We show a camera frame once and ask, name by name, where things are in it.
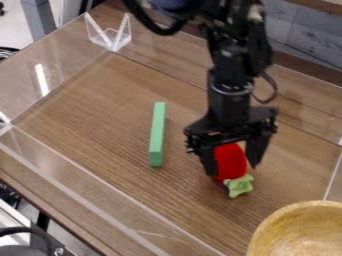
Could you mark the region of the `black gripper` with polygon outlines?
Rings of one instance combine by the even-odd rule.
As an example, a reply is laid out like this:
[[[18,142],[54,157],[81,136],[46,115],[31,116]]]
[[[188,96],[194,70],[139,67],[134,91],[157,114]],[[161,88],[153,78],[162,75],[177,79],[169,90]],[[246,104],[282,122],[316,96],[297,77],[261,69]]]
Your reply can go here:
[[[214,147],[246,142],[246,158],[253,168],[262,162],[270,139],[277,133],[278,109],[253,106],[254,86],[209,86],[208,111],[184,130],[186,149],[200,154],[206,175],[217,175]]]

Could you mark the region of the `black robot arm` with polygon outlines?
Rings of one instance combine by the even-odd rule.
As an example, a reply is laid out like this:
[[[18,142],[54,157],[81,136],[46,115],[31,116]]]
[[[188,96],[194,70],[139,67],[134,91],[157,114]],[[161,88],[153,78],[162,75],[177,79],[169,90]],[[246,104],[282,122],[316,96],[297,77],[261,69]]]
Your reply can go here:
[[[123,0],[145,27],[161,36],[177,34],[190,20],[202,19],[213,66],[208,71],[208,110],[185,128],[186,148],[197,154],[206,174],[217,176],[224,167],[218,155],[228,145],[244,141],[246,158],[257,166],[277,133],[280,110],[265,99],[257,106],[256,79],[276,85],[268,74],[273,49],[266,32],[266,13],[261,0],[151,0],[156,9],[174,23],[161,27],[138,0]]]

